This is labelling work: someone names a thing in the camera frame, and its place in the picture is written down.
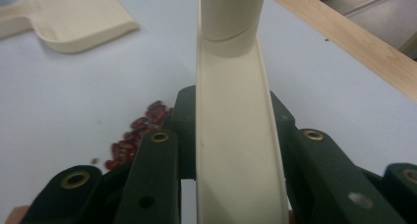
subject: wooden board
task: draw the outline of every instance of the wooden board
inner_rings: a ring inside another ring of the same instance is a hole
[[[417,102],[417,63],[320,0],[274,0]]]

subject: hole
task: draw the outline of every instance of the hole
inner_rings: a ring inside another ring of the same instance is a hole
[[[362,208],[371,209],[374,206],[372,200],[363,194],[349,193],[348,197],[353,203]]]
[[[304,132],[304,137],[310,139],[310,140],[316,140],[316,141],[320,141],[323,140],[325,138],[325,136],[317,131],[313,131],[313,130],[309,130],[309,131],[305,131]]]
[[[68,174],[61,182],[63,189],[71,190],[84,185],[89,180],[89,173],[76,171]]]
[[[155,133],[150,138],[153,142],[164,142],[169,139],[169,134],[167,133]]]
[[[139,207],[142,209],[148,209],[155,204],[155,199],[152,196],[143,196],[139,200]]]
[[[405,169],[403,174],[408,181],[417,184],[417,170]]]
[[[74,184],[78,184],[80,181],[82,181],[84,178],[83,175],[76,175],[70,179],[68,179],[68,184],[70,185],[74,185]]]

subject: cream plastic scoop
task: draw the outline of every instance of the cream plastic scoop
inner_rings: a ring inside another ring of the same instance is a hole
[[[20,0],[0,9],[0,39],[33,29],[63,53],[87,50],[137,28],[117,0]]]

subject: brass grommet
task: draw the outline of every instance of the brass grommet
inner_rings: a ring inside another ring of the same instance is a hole
[[[415,170],[415,169],[404,169],[402,174],[404,175],[404,177],[408,181],[410,181],[414,184],[417,184],[417,170]]]
[[[318,132],[318,131],[314,131],[314,130],[308,130],[304,132],[304,137],[310,139],[310,140],[315,140],[315,141],[321,141],[325,138],[325,136]]]
[[[84,185],[89,180],[87,171],[75,171],[68,174],[61,182],[63,189],[71,190]]]
[[[152,135],[150,140],[153,142],[164,142],[169,139],[169,134],[164,132],[155,133]]]

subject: cylindrical tube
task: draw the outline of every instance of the cylindrical tube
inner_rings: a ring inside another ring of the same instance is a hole
[[[264,0],[201,0],[202,35],[206,47],[222,55],[250,50]]]

